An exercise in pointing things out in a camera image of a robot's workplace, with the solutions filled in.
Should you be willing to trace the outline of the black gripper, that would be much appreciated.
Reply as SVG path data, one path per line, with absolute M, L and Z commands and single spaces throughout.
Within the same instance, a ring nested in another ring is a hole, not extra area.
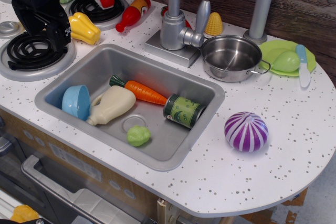
M 71 28 L 68 16 L 57 1 L 48 2 L 40 7 L 32 7 L 20 0 L 12 0 L 16 16 L 30 35 L 43 29 L 54 51 L 61 51 L 71 42 Z M 11 70 L 23 69 L 24 66 L 8 61 Z

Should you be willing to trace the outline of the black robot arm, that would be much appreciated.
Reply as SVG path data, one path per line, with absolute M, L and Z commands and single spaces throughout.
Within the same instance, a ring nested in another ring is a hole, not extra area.
M 71 28 L 60 0 L 12 0 L 12 7 L 26 32 L 7 49 L 10 69 L 43 69 L 67 53 Z

